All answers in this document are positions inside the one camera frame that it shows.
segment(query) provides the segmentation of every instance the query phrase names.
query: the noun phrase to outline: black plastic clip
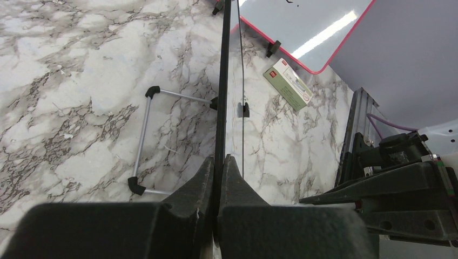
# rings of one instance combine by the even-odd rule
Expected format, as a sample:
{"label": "black plastic clip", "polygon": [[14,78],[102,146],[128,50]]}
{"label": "black plastic clip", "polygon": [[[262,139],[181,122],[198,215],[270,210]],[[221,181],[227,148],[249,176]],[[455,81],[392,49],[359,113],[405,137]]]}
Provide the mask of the black plastic clip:
{"label": "black plastic clip", "polygon": [[281,45],[281,42],[279,42],[278,40],[274,44],[269,43],[269,46],[267,47],[266,56],[270,58],[272,54],[275,54],[277,52],[280,45]]}
{"label": "black plastic clip", "polygon": [[210,104],[210,109],[214,109],[215,111],[218,110],[218,97],[215,97],[211,100],[212,104]]}
{"label": "black plastic clip", "polygon": [[219,11],[221,11],[224,7],[224,0],[218,0],[216,2],[215,8],[213,9],[212,14],[216,15]]}
{"label": "black plastic clip", "polygon": [[244,105],[244,112],[243,112],[244,118],[249,118],[250,117],[250,106],[248,103],[245,103]]}

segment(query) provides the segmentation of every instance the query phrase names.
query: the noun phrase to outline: silver metal rod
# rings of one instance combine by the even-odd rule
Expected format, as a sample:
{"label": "silver metal rod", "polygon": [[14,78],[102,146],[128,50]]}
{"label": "silver metal rod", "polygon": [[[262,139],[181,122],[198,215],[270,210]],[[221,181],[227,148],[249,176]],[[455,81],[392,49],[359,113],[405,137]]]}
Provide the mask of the silver metal rod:
{"label": "silver metal rod", "polygon": [[138,145],[137,158],[135,159],[135,165],[133,166],[134,177],[137,176],[140,158],[142,157],[143,142],[145,142],[146,125],[148,125],[148,116],[150,115],[151,98],[147,97],[146,99],[146,111],[145,117],[143,117],[142,133],[140,134],[140,144]]}
{"label": "silver metal rod", "polygon": [[170,194],[172,194],[173,192],[167,192],[166,190],[151,190],[151,189],[146,189],[144,193],[170,195]]}
{"label": "silver metal rod", "polygon": [[187,98],[187,99],[191,99],[191,100],[194,100],[194,101],[201,101],[202,103],[206,103],[206,104],[212,104],[211,101],[207,101],[205,99],[200,99],[200,98],[197,98],[197,97],[193,97],[193,96],[186,96],[184,94],[181,94],[181,93],[174,93],[174,92],[170,92],[170,91],[167,91],[167,90],[160,90],[161,93],[167,93],[167,94],[170,94],[172,96],[179,96],[179,97],[183,97],[183,98]]}

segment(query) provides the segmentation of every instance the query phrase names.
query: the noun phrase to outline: gray marble veining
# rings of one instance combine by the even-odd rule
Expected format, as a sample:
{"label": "gray marble veining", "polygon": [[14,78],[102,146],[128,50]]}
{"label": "gray marble veining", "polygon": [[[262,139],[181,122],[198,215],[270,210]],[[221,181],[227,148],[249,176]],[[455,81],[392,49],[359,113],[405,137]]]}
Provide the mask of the gray marble veining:
{"label": "gray marble veining", "polygon": [[[151,85],[217,96],[222,13],[204,0],[0,3],[0,254],[18,220],[42,202],[159,201],[127,178]],[[246,181],[269,203],[330,189],[350,90],[327,68],[302,74],[314,92],[294,112],[262,73],[263,41],[244,29]],[[214,153],[216,112],[154,98],[140,181],[175,190]]]}
{"label": "gray marble veining", "polygon": [[[251,117],[244,126],[245,180],[270,204],[287,205],[334,187],[353,92],[330,67],[308,74],[278,53],[265,57],[267,41],[244,29],[245,97]],[[285,58],[314,96],[296,112],[263,77]]]}
{"label": "gray marble veining", "polygon": [[[206,1],[0,3],[0,250],[42,202],[154,201],[132,195],[151,85],[217,95],[222,18]],[[175,190],[214,153],[216,112],[155,97],[142,185]]]}

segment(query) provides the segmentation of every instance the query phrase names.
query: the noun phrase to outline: small box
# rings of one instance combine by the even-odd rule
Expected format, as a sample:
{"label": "small box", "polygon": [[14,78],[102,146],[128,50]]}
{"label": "small box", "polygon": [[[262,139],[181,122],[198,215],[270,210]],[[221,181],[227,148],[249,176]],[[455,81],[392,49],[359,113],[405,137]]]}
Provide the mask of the small box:
{"label": "small box", "polygon": [[304,81],[282,58],[264,73],[264,77],[296,111],[304,108],[313,96]]}

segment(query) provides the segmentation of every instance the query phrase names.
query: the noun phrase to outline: marble surface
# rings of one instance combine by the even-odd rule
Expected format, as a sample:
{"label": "marble surface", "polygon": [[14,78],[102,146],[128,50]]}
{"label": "marble surface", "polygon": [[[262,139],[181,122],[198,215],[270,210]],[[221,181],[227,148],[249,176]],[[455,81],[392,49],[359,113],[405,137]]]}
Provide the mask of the marble surface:
{"label": "marble surface", "polygon": [[[18,220],[43,202],[159,201],[132,195],[151,85],[217,95],[222,13],[204,0],[0,3],[0,254]],[[262,77],[279,57],[243,28],[246,181],[269,203],[330,189],[351,92],[327,68],[300,71],[315,94],[294,112]],[[140,164],[149,188],[175,190],[214,153],[216,111],[155,97]]]}
{"label": "marble surface", "polygon": [[[353,91],[328,66],[311,75],[282,53],[265,57],[268,44],[243,30],[245,180],[268,203],[295,204],[334,187]],[[284,58],[311,89],[311,102],[296,112],[262,75]]]}

